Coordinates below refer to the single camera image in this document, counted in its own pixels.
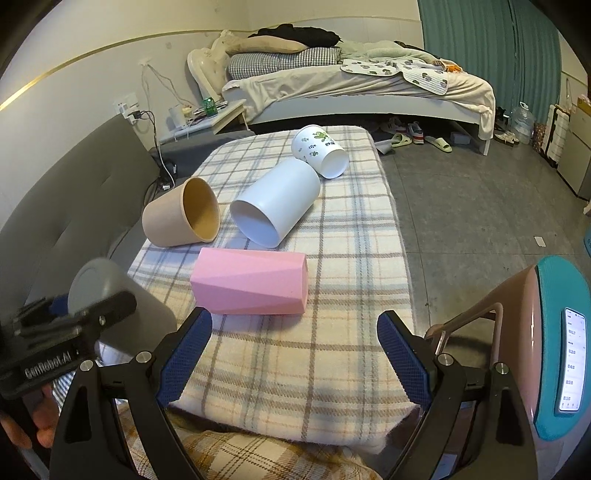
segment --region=pillow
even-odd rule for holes
[[[293,40],[285,40],[284,38],[272,37],[270,35],[262,35],[260,37],[251,38],[233,38],[231,42],[226,44],[226,52],[228,55],[235,55],[236,53],[299,53],[308,47],[303,43]]]
[[[233,80],[242,80],[280,70],[337,65],[339,56],[340,49],[336,47],[308,48],[294,54],[239,53],[230,57],[228,74]]]

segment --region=gold wall trim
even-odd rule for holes
[[[112,48],[120,47],[122,45],[127,45],[129,43],[134,43],[134,42],[137,42],[137,41],[149,40],[150,38],[169,37],[169,36],[172,36],[172,35],[183,35],[183,34],[191,34],[191,33],[220,33],[221,31],[222,30],[180,30],[180,31],[174,31],[174,32],[154,33],[154,34],[151,34],[151,35],[144,35],[142,37],[136,37],[136,38],[129,38],[127,40],[121,40],[121,41],[118,41],[116,43],[112,43],[110,45],[105,45],[104,47],[100,47],[100,48],[96,48],[94,50],[87,51],[86,53],[83,53],[81,55],[78,55],[77,57],[74,57],[73,59],[70,59],[68,61],[65,61],[64,63],[60,63],[57,67],[53,67],[51,70],[48,70],[45,73],[40,74],[38,77],[36,77],[33,80],[31,80],[25,86],[19,88],[16,92],[14,92],[10,97],[8,97],[6,100],[4,100],[0,104],[0,112],[2,110],[4,110],[8,105],[10,105],[11,103],[13,103],[14,100],[16,100],[17,98],[19,98],[29,88],[31,88],[35,84],[39,83],[43,79],[46,79],[47,77],[49,77],[49,75],[52,75],[55,72],[59,72],[61,69],[65,69],[66,67],[72,65],[73,63],[76,63],[77,61],[80,61],[80,60],[84,60],[85,58],[88,58],[88,57],[90,57],[90,56],[92,56],[92,55],[94,55],[96,53],[100,53],[102,51],[110,50]],[[250,33],[251,32],[250,30],[232,30],[232,31],[233,32],[239,32],[239,33]]]
[[[399,21],[405,21],[405,22],[414,22],[414,23],[418,23],[420,24],[421,21],[420,20],[412,20],[409,18],[397,18],[397,17],[381,17],[379,15],[336,15],[334,17],[320,17],[320,18],[306,18],[303,20],[296,20],[293,22],[283,22],[283,23],[292,23],[292,24],[297,24],[297,23],[301,23],[301,22],[309,22],[312,20],[333,20],[335,18],[383,18],[385,20],[399,20]],[[273,25],[270,28],[275,28],[278,27],[280,24],[276,24]],[[237,33],[254,33],[257,30],[234,30],[234,29],[229,29],[232,32],[237,32]],[[36,85],[37,83],[39,83],[40,81],[42,81],[43,79],[46,79],[47,77],[49,77],[49,75],[54,74],[55,72],[59,72],[62,69],[65,69],[66,67],[72,65],[73,63],[76,63],[77,61],[80,60],[84,60],[85,58],[88,58],[96,53],[100,53],[102,51],[106,51],[106,50],[110,50],[112,48],[116,48],[116,47],[120,47],[122,45],[127,45],[129,43],[134,43],[137,41],[142,41],[142,40],[149,40],[150,38],[158,38],[158,37],[168,37],[171,35],[185,35],[185,34],[191,34],[191,33],[219,33],[222,30],[217,29],[217,30],[179,30],[179,31],[173,31],[173,32],[163,32],[163,33],[154,33],[151,35],[143,35],[142,37],[135,37],[135,38],[129,38],[127,40],[121,40],[118,41],[116,43],[112,43],[109,45],[105,45],[104,47],[100,47],[100,48],[96,48],[94,50],[90,50],[86,53],[83,53],[81,55],[78,55],[77,57],[74,57],[73,59],[70,59],[68,61],[65,61],[64,63],[60,63],[57,67],[53,67],[51,70],[46,71],[45,73],[40,74],[38,77],[34,78],[33,80],[31,80],[29,83],[27,83],[25,86],[19,88],[16,92],[14,92],[10,97],[8,97],[6,100],[4,100],[2,103],[0,103],[0,112],[2,110],[4,110],[8,105],[10,105],[11,103],[13,103],[14,100],[16,100],[17,98],[19,98],[23,93],[25,93],[29,88],[33,87],[34,85]]]

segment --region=white wall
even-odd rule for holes
[[[38,75],[122,40],[183,30],[248,30],[245,0],[62,0],[0,81],[0,103]]]
[[[39,74],[99,47],[144,35],[228,27],[248,29],[244,0],[63,0],[12,59],[0,79],[0,103]],[[147,108],[140,60],[151,58],[182,97],[199,102],[186,58],[195,48],[211,46],[217,35],[167,35],[96,53],[41,80],[0,111],[0,228],[59,158],[114,116],[114,101],[134,92],[139,106]],[[147,79],[163,133],[168,108],[178,102],[151,72]],[[147,121],[139,122],[137,133],[147,148],[153,146]]]
[[[248,0],[252,30],[293,23],[334,31],[343,40],[401,40],[423,47],[423,27],[417,0]]]
[[[112,102],[135,92],[147,108],[138,60],[151,56],[151,64],[173,79],[179,94],[192,102],[198,88],[186,67],[194,48],[210,46],[217,34],[185,34],[152,38],[92,55],[44,79],[0,112],[0,226],[31,186],[82,138],[115,115]],[[166,127],[168,108],[178,102],[151,72],[151,109],[158,130]],[[153,147],[147,121],[137,125],[146,148]]]
[[[278,4],[276,0],[248,0],[251,29],[326,17],[420,20],[417,0],[283,0]]]
[[[587,94],[587,72],[570,48],[568,42],[559,33],[560,53],[562,55],[562,73],[560,76],[560,105],[566,105],[566,80],[570,83],[572,101],[576,104],[579,95]]]

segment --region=sneaker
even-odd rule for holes
[[[390,120],[384,122],[379,126],[381,131],[384,131],[389,134],[396,134],[396,133],[406,133],[406,126],[400,121],[397,116],[390,117]]]
[[[425,143],[425,135],[421,127],[418,126],[418,122],[408,124],[408,136],[413,139],[414,144],[423,145]]]

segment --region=dark clothing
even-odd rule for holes
[[[262,28],[250,36],[260,37],[262,35],[298,41],[310,48],[334,47],[337,42],[340,42],[340,37],[335,32],[316,27],[294,27],[290,23],[281,24],[277,28]]]
[[[435,55],[434,53],[431,53],[430,51],[423,50],[422,48],[415,47],[413,45],[409,45],[408,43],[404,43],[404,42],[401,42],[401,41],[398,41],[398,40],[396,40],[394,43],[397,43],[402,48],[412,48],[413,50],[425,51],[425,52],[430,53],[431,55],[433,55],[437,60],[441,60],[441,57],[438,57],[437,55]]]

